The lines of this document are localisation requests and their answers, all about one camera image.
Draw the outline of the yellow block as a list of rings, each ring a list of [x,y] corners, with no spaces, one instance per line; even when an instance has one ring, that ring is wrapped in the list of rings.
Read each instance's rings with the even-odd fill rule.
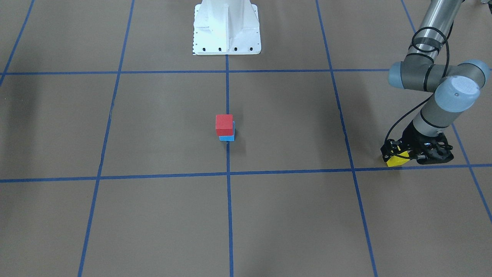
[[[411,158],[410,158],[408,152],[404,151],[404,152],[401,152],[401,153],[396,154],[396,155],[388,156],[385,163],[388,167],[391,168],[391,167],[398,167],[398,166],[404,165],[405,163],[407,163],[410,160],[411,160]]]

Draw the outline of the blue block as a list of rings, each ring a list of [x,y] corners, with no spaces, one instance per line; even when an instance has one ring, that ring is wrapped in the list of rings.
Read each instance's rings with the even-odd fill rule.
[[[235,124],[235,121],[233,121],[233,133],[232,133],[232,135],[219,136],[219,140],[220,141],[225,141],[225,142],[233,142],[233,141],[235,141],[235,139],[236,139],[236,128],[235,128],[236,126],[235,125],[236,125]]]

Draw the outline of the red block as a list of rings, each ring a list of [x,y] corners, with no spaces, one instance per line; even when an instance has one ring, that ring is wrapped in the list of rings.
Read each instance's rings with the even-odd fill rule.
[[[215,117],[215,131],[217,136],[234,135],[234,118],[232,114],[218,114]]]

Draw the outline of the white pedestal column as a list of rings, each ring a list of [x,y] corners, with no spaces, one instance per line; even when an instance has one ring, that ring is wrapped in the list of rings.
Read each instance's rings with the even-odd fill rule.
[[[192,54],[257,55],[262,51],[257,5],[203,0],[194,7]]]

